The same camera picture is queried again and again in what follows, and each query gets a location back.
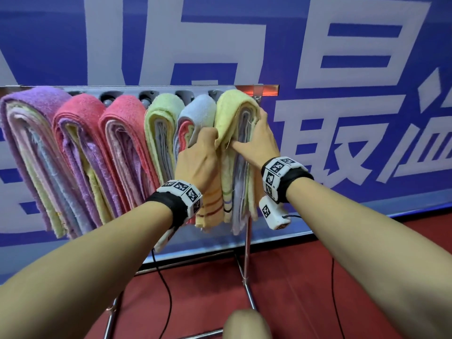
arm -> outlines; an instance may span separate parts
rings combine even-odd
[[[216,135],[203,129],[178,158],[175,178],[201,193],[216,172]],[[172,221],[167,206],[146,202],[24,268],[0,287],[0,338],[84,338]]]
[[[231,144],[258,169],[280,156],[263,111],[252,142]],[[402,333],[410,338],[452,335],[452,255],[308,178],[292,182],[286,197]]]

forearm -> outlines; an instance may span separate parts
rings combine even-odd
[[[412,338],[440,338],[451,330],[448,252],[308,178],[295,180],[287,199],[401,331]]]
[[[146,202],[24,268],[0,287],[0,338],[83,338],[171,222]]]

stack of towels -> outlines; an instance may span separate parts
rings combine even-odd
[[[259,107],[238,90],[217,103],[197,96],[187,106],[164,93],[148,109],[122,95],[106,108],[88,94],[70,96],[36,87],[0,100],[5,139],[47,230],[74,239],[141,205],[174,178],[179,152],[194,145],[203,127],[218,130],[219,173],[204,206],[189,223],[203,230],[231,222],[238,234],[257,218],[254,170],[237,155],[232,139],[251,140]],[[161,250],[174,234],[168,231]]]

red towel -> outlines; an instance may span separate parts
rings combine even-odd
[[[113,218],[128,211],[124,191],[118,183],[110,153],[98,127],[105,109],[104,104],[96,97],[79,94],[63,104],[53,120],[53,131],[60,151],[76,176],[83,199],[98,226],[108,222],[105,210],[99,209],[99,197],[105,200]],[[80,144],[69,135],[66,125],[76,128]],[[85,173],[83,160],[88,161],[95,172],[100,184],[97,188]]]
[[[160,186],[146,144],[145,113],[135,96],[121,95],[99,120],[130,208],[142,204]]]

red floor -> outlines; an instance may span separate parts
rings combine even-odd
[[[452,214],[408,223],[452,252]],[[340,339],[331,297],[331,256],[319,242],[253,253],[253,296],[274,339]],[[233,259],[165,270],[173,312],[163,338],[222,327],[235,309],[248,308],[240,273]],[[401,338],[359,285],[339,266],[335,296],[347,339]],[[135,277],[127,286],[114,339],[157,339],[168,314],[168,295],[157,273]],[[101,339],[107,314],[86,339]]]

